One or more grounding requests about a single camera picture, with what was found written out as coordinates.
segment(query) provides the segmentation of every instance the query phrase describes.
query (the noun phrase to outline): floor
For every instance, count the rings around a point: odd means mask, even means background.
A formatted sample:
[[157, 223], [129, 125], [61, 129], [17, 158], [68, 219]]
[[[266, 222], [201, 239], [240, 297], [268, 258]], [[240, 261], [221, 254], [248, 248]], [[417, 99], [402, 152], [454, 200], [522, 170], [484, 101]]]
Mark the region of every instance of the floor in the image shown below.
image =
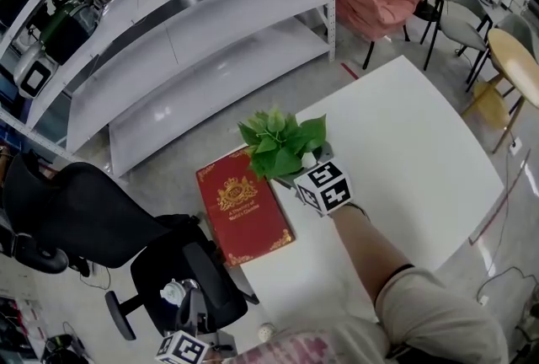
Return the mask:
[[[465, 15], [464, 11], [456, 7], [449, 7], [449, 12]], [[492, 11], [494, 20], [500, 20], [503, 14], [500, 10]], [[203, 210], [195, 171], [242, 142], [237, 131], [238, 121], [255, 110], [267, 110], [273, 104], [278, 104], [284, 111], [296, 113], [352, 83], [354, 79], [341, 63], [361, 76], [397, 56], [405, 55], [422, 69], [429, 47], [429, 40], [423, 45], [419, 44], [424, 28], [425, 22], [412, 18], [408, 23], [411, 42], [404, 41], [402, 32], [377, 42], [370, 66], [367, 71], [363, 71], [361, 65], [368, 50], [368, 42], [339, 27], [337, 58], [334, 63], [328, 63], [326, 57], [310, 62], [197, 126], [128, 173], [128, 192], [139, 204], [156, 215], [196, 213]], [[467, 51], [465, 56], [459, 58], [454, 53], [457, 47], [444, 35], [439, 35], [425, 76], [456, 110], [461, 111], [471, 99], [464, 93], [464, 80], [471, 67], [469, 61], [475, 60], [475, 53]], [[482, 77], [490, 79], [494, 75], [495, 71], [487, 63]], [[508, 97], [508, 102], [515, 101], [513, 94]], [[523, 142], [523, 148], [516, 156], [508, 154], [508, 144], [496, 155], [491, 155], [501, 179], [507, 180], [507, 187], [512, 185], [520, 168], [524, 170], [509, 195], [509, 205], [499, 211], [486, 233], [474, 245], [463, 243], [439, 269], [437, 274], [456, 293], [475, 298], [484, 281], [512, 265], [518, 266], [525, 273], [539, 276], [539, 265], [536, 263], [536, 258], [539, 258], [539, 247], [536, 245], [539, 242], [539, 189], [535, 179], [539, 177], [538, 115], [528, 105], [524, 108], [514, 131], [515, 136]], [[467, 123], [485, 151], [491, 153], [500, 132], [490, 130], [477, 116], [470, 117]], [[82, 155], [89, 156], [94, 162], [107, 164], [107, 146], [106, 136], [99, 135], [82, 149]], [[523, 160], [529, 150], [528, 162], [524, 164]], [[485, 222], [492, 217], [495, 208], [485, 218]], [[241, 271], [235, 270], [232, 275], [240, 286], [244, 285]], [[135, 293], [128, 265], [112, 270], [111, 278], [111, 289], [116, 291], [120, 300], [126, 300]], [[35, 281], [51, 334], [61, 332], [62, 322], [68, 321], [98, 364], [152, 362], [160, 337], [144, 311], [136, 311], [130, 316], [138, 340], [126, 342], [108, 315], [104, 292], [82, 284], [75, 272], [67, 271], [59, 276], [36, 273]], [[94, 285], [106, 285], [108, 276], [106, 272], [100, 271], [90, 281]], [[483, 289], [482, 295], [488, 298], [486, 308], [502, 324], [511, 350], [521, 342], [514, 327], [533, 286], [533, 281], [521, 280], [513, 270]], [[236, 336], [238, 349], [245, 350], [256, 344], [256, 329], [265, 321], [264, 310], [260, 306], [250, 306], [248, 314], [227, 330]]]

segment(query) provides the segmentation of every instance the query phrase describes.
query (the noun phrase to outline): beige sleeve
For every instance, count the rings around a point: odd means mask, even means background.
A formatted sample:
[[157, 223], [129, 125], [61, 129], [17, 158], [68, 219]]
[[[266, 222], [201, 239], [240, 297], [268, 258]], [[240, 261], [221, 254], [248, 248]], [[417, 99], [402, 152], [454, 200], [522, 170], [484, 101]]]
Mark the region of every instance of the beige sleeve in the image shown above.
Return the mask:
[[463, 364], [507, 364], [504, 333], [476, 302], [458, 297], [427, 270], [393, 277], [376, 300], [376, 313], [393, 345]]

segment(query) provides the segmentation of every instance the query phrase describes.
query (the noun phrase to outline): red book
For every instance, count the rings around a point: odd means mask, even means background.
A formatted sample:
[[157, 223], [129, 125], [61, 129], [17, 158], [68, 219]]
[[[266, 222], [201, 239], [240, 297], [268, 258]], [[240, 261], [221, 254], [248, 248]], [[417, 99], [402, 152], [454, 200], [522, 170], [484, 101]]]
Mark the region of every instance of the red book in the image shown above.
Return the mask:
[[227, 263], [239, 265], [294, 241], [265, 179], [242, 148], [197, 171], [200, 192]]

